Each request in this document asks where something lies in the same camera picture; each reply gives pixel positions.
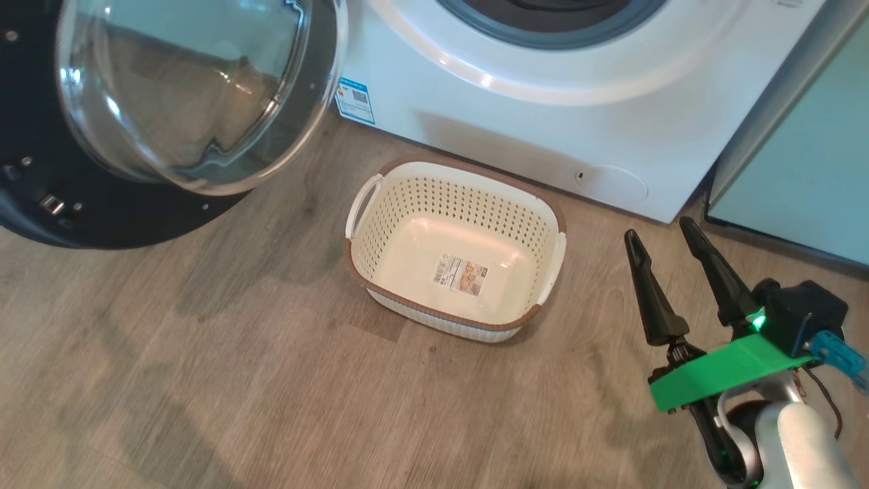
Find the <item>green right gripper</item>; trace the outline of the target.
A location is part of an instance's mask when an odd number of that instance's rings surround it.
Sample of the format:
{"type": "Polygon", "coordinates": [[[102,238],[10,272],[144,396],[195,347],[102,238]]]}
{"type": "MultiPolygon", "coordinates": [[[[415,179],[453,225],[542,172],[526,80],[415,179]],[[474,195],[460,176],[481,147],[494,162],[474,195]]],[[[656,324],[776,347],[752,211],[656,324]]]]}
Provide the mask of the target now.
{"type": "MultiPolygon", "coordinates": [[[[680,217],[679,226],[690,253],[704,269],[719,308],[721,325],[751,324],[760,306],[747,285],[692,217],[680,217]]],[[[690,331],[686,319],[671,308],[638,233],[626,231],[624,241],[646,343],[673,344],[690,331]]],[[[810,354],[791,358],[760,334],[754,334],[677,366],[652,381],[650,392],[657,410],[669,412],[813,360],[810,354]]]]}

